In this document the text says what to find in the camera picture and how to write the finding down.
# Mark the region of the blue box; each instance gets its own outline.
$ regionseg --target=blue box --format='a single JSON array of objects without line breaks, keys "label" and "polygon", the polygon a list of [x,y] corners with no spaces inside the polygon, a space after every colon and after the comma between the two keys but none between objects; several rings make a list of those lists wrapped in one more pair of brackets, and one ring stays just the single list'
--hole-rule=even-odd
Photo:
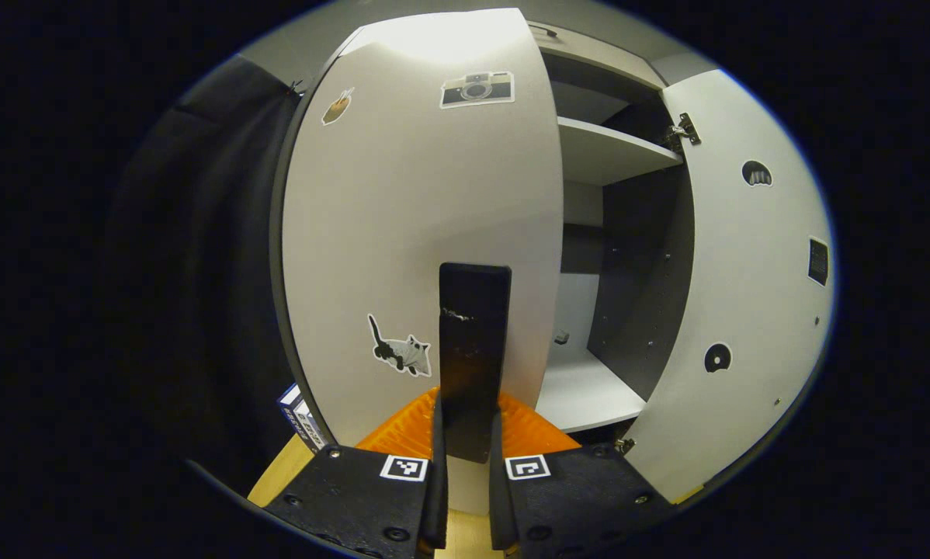
[{"label": "blue box", "polygon": [[303,395],[295,383],[278,399],[278,406],[282,410],[282,415],[289,420],[292,428],[296,429],[296,434],[303,440],[303,443],[306,443],[310,452],[317,453],[324,448],[326,442],[320,433],[320,428],[317,427],[317,422],[310,413],[310,407],[303,401]]}]

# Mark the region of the dark fabric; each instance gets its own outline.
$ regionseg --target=dark fabric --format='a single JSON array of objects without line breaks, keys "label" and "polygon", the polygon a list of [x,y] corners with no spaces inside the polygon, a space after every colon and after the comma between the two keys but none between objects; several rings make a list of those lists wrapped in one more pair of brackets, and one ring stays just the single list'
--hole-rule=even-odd
[{"label": "dark fabric", "polygon": [[195,85],[125,170],[106,237],[116,378],[181,456],[248,493],[291,435],[269,206],[299,96],[243,57]]}]

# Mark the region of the cabinet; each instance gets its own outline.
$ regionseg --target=cabinet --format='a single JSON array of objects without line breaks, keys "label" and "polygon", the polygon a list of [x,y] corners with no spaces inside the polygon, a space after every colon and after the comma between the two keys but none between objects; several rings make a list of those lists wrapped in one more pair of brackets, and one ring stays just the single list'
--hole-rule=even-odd
[{"label": "cabinet", "polygon": [[[397,372],[366,318],[439,343],[441,262],[510,266],[501,388],[568,432],[636,418],[627,459],[670,500],[768,431],[823,349],[834,275],[806,270],[811,238],[833,245],[823,200],[722,71],[667,87],[517,9],[428,14],[358,29],[302,110],[284,298],[297,375],[344,445],[439,384],[436,347],[429,376]],[[710,372],[715,345],[730,363]],[[452,509],[482,512],[457,484]]]}]

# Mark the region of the open cabinet door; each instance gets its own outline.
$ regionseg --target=open cabinet door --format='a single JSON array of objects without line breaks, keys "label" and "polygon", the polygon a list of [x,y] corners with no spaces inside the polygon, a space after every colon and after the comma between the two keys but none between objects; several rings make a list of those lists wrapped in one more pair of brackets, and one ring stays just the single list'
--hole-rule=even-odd
[{"label": "open cabinet door", "polygon": [[[551,340],[562,181],[549,79],[521,12],[359,29],[303,116],[282,219],[289,321],[338,443],[356,445],[440,384],[443,262],[510,266],[501,388],[533,406]],[[377,338],[408,353],[380,355]]]},{"label": "open cabinet door", "polygon": [[747,452],[822,355],[835,304],[834,244],[797,146],[723,71],[661,92],[692,181],[692,279],[668,364],[629,436],[628,461],[670,502]]}]

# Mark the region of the door hinge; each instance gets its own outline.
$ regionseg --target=door hinge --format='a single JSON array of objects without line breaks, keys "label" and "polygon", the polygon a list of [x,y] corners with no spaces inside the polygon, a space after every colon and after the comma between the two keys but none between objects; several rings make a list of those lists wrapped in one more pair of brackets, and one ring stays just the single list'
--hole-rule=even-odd
[{"label": "door hinge", "polygon": [[665,138],[663,138],[661,145],[664,145],[665,148],[671,149],[671,151],[682,155],[682,137],[689,138],[689,143],[692,143],[692,145],[698,145],[699,143],[703,142],[699,139],[699,134],[696,132],[696,128],[692,125],[692,120],[689,118],[689,113],[679,114],[678,124],[668,127]]}]

